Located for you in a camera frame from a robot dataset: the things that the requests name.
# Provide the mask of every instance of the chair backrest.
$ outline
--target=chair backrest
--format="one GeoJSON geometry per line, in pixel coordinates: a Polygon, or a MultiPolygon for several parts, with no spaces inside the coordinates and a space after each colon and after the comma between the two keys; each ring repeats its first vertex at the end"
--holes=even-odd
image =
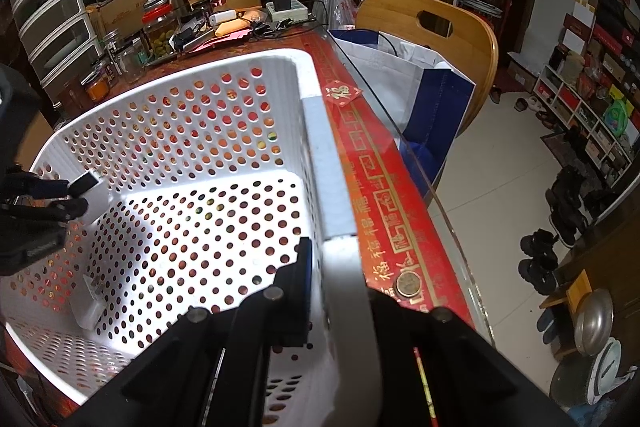
{"type": "Polygon", "coordinates": [[[439,0],[364,0],[356,28],[381,31],[427,46],[476,83],[460,132],[476,117],[493,86],[498,66],[498,42],[489,25],[471,12],[439,0]],[[422,27],[422,12],[451,23],[448,37],[422,27]]]}

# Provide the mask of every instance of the laundry basket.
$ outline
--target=laundry basket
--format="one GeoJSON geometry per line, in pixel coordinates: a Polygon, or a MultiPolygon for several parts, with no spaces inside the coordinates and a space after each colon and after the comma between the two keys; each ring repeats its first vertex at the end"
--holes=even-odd
{"type": "Polygon", "coordinates": [[[32,170],[96,169],[110,201],[0,282],[7,330],[81,404],[190,307],[238,306],[313,244],[308,344],[271,354],[265,423],[372,425],[380,369],[353,213],[313,61],[278,50],[145,84],[57,131],[32,170]],[[106,309],[81,329],[83,275],[106,309]]]}

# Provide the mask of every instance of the coin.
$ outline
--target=coin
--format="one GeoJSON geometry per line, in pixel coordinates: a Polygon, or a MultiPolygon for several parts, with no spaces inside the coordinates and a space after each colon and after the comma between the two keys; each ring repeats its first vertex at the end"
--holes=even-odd
{"type": "Polygon", "coordinates": [[[396,290],[402,297],[410,299],[420,293],[420,277],[413,271],[402,272],[396,278],[396,290]]]}

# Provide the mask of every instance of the clear plastic bag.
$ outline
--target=clear plastic bag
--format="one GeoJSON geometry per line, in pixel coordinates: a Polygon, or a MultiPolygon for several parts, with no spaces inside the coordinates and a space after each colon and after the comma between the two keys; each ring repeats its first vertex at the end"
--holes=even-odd
{"type": "Polygon", "coordinates": [[[312,13],[327,29],[339,30],[355,25],[357,10],[353,0],[316,0],[312,13]]]}

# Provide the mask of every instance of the canvas bag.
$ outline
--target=canvas bag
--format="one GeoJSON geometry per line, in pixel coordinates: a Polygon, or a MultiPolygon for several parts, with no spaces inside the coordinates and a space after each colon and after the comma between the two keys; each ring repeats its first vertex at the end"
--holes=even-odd
{"type": "MultiPolygon", "coordinates": [[[[439,53],[372,30],[332,32],[408,142],[398,144],[422,195],[428,191],[420,168],[433,183],[460,130],[474,84],[439,53]]],[[[367,90],[373,112],[394,134],[388,117],[367,90]]]]}

